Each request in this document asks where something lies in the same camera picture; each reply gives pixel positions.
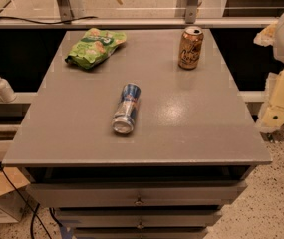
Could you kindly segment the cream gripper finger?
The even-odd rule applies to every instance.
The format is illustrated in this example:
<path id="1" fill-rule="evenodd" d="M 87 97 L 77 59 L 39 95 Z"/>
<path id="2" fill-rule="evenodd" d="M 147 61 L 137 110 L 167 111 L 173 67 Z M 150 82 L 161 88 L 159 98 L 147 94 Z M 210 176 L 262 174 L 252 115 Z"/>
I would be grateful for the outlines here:
<path id="1" fill-rule="evenodd" d="M 284 124 L 284 69 L 268 75 L 264 95 L 256 127 L 262 133 L 272 133 Z"/>

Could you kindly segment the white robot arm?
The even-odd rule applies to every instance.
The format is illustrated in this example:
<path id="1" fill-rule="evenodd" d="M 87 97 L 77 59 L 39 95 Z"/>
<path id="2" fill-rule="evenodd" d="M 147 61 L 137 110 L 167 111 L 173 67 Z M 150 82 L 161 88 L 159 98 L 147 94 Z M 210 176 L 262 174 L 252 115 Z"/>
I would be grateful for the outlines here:
<path id="1" fill-rule="evenodd" d="M 268 25 L 254 38 L 260 46 L 272 46 L 274 58 L 284 64 L 284 13 L 275 23 Z M 262 133 L 272 133 L 284 124 L 284 69 L 270 73 L 265 85 L 265 102 L 258 114 L 256 126 Z"/>

